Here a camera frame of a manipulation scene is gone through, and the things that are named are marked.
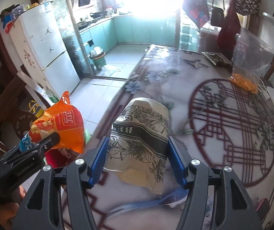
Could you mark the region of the dark red hanging cloth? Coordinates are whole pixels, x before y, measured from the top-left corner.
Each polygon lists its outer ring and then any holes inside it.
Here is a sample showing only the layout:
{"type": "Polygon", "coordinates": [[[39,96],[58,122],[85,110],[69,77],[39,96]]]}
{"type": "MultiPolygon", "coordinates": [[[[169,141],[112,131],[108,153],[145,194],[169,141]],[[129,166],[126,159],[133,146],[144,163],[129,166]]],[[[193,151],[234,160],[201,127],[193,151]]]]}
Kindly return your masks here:
{"type": "Polygon", "coordinates": [[[236,0],[232,0],[222,29],[216,39],[219,48],[223,51],[232,52],[236,44],[235,36],[240,33],[240,29],[241,25],[236,13],[236,0]]]}

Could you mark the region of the teal kitchen cabinets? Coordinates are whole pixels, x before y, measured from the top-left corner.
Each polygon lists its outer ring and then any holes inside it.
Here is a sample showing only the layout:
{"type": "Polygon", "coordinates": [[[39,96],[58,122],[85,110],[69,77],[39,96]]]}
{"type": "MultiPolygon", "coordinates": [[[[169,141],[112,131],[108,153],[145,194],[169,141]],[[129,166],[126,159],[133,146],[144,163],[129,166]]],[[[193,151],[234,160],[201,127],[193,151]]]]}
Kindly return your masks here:
{"type": "Polygon", "coordinates": [[[79,33],[86,53],[90,53],[96,46],[108,53],[118,44],[155,44],[174,47],[175,28],[175,17],[152,20],[118,16],[102,19],[79,33]]]}

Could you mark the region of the orange snack bag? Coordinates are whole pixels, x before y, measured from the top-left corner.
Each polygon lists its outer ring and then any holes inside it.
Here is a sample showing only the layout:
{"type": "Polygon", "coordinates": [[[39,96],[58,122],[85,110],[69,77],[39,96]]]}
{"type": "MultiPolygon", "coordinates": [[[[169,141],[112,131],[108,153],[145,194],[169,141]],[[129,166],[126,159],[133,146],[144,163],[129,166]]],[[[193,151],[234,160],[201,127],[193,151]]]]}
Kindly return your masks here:
{"type": "Polygon", "coordinates": [[[84,151],[84,122],[80,111],[71,104],[69,91],[65,91],[60,101],[46,109],[43,115],[32,123],[30,130],[20,141],[20,151],[31,149],[54,132],[60,136],[60,142],[55,145],[56,149],[71,149],[78,153],[84,151]]]}

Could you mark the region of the plaid hanging towel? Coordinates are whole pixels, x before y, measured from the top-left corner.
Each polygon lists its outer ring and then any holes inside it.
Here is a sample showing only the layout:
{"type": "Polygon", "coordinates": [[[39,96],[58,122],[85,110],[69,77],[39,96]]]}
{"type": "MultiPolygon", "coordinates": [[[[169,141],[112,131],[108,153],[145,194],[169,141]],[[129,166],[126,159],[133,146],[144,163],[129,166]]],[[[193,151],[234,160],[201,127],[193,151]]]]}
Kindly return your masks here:
{"type": "Polygon", "coordinates": [[[198,29],[201,29],[210,19],[206,0],[184,0],[182,9],[198,29]]]}

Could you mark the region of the clear zip bag orange snacks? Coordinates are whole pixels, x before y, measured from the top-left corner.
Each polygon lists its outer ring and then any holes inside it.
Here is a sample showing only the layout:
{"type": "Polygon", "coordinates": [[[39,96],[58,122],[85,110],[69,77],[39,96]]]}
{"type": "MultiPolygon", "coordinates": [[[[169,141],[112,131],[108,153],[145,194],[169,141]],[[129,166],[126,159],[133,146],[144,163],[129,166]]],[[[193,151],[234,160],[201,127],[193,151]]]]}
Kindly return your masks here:
{"type": "Polygon", "coordinates": [[[274,50],[246,29],[237,34],[230,81],[252,94],[259,90],[259,80],[273,60],[274,50]]]}

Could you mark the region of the wooden chair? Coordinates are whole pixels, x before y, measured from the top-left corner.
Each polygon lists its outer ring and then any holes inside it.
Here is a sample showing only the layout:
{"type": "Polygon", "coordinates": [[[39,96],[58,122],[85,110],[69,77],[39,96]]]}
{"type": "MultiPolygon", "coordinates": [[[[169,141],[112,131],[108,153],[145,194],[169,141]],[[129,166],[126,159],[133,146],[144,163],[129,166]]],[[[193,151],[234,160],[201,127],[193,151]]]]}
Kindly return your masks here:
{"type": "Polygon", "coordinates": [[[268,71],[266,72],[266,74],[263,76],[263,78],[265,80],[268,80],[268,79],[270,79],[270,77],[273,73],[274,73],[274,56],[273,56],[273,59],[270,63],[270,67],[269,67],[268,71]]]}

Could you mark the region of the floral printed paper cup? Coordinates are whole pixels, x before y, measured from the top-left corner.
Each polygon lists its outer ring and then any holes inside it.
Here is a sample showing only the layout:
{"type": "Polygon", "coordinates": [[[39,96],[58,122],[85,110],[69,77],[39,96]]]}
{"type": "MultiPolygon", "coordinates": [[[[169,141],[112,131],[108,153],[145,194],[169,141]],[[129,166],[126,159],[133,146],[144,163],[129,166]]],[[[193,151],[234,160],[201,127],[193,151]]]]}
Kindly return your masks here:
{"type": "Polygon", "coordinates": [[[150,98],[134,98],[112,123],[105,168],[125,183],[162,193],[169,111],[150,98]]]}

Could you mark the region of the green trash bin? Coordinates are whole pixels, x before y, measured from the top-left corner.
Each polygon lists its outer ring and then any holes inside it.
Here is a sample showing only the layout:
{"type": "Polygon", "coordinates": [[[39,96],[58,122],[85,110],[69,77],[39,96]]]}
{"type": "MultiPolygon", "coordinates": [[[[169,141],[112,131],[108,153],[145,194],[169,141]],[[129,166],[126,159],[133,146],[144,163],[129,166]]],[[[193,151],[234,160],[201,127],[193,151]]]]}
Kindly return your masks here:
{"type": "Polygon", "coordinates": [[[102,67],[106,65],[105,51],[103,48],[96,46],[90,51],[90,59],[93,61],[98,71],[102,70],[102,67]]]}

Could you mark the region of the white refrigerator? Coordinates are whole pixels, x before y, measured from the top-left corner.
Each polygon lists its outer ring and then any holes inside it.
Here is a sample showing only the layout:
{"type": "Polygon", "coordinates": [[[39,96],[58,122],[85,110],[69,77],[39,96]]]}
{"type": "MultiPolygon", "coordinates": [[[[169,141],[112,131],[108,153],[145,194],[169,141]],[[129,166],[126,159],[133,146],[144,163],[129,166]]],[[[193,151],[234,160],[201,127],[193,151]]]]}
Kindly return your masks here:
{"type": "Polygon", "coordinates": [[[80,82],[72,64],[53,8],[42,3],[19,15],[9,32],[31,79],[57,97],[73,92],[80,82]]]}

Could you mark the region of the white plastic bag on floor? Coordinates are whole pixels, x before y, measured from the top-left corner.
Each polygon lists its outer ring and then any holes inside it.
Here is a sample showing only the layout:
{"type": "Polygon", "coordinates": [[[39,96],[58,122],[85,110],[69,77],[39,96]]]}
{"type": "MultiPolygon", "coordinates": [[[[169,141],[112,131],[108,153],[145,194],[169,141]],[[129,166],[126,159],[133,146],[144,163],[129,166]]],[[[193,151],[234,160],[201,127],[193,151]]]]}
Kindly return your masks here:
{"type": "Polygon", "coordinates": [[[102,67],[102,76],[112,76],[113,74],[120,72],[121,68],[112,66],[112,65],[105,65],[102,67]]]}

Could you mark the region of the black small hanging bag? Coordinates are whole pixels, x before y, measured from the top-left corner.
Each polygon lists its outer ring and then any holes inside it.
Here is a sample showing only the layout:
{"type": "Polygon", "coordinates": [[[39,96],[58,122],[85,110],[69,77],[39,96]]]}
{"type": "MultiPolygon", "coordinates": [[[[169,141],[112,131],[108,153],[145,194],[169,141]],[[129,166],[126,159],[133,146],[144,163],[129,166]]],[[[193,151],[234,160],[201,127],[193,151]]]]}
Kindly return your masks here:
{"type": "Polygon", "coordinates": [[[212,26],[222,27],[224,22],[224,10],[218,7],[213,7],[210,24],[212,26]]]}

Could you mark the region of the dark patterned packet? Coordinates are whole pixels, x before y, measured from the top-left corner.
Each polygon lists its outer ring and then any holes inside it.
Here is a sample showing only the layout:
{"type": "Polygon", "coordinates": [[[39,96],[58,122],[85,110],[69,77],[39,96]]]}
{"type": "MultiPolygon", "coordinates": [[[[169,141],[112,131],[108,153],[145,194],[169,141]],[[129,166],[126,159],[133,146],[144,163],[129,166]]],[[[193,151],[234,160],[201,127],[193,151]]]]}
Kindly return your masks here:
{"type": "Polygon", "coordinates": [[[227,59],[222,53],[214,53],[214,52],[201,52],[212,64],[225,67],[225,66],[233,66],[232,62],[227,59]]]}

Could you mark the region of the black white patterned bag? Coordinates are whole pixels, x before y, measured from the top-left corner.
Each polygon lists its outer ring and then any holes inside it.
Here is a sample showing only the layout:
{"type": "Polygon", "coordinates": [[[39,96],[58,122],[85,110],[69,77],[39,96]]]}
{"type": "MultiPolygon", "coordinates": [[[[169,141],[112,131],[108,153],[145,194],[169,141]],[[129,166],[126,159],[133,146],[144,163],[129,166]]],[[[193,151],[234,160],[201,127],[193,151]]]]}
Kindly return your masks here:
{"type": "Polygon", "coordinates": [[[259,0],[236,0],[236,12],[242,16],[249,16],[259,12],[259,0]]]}

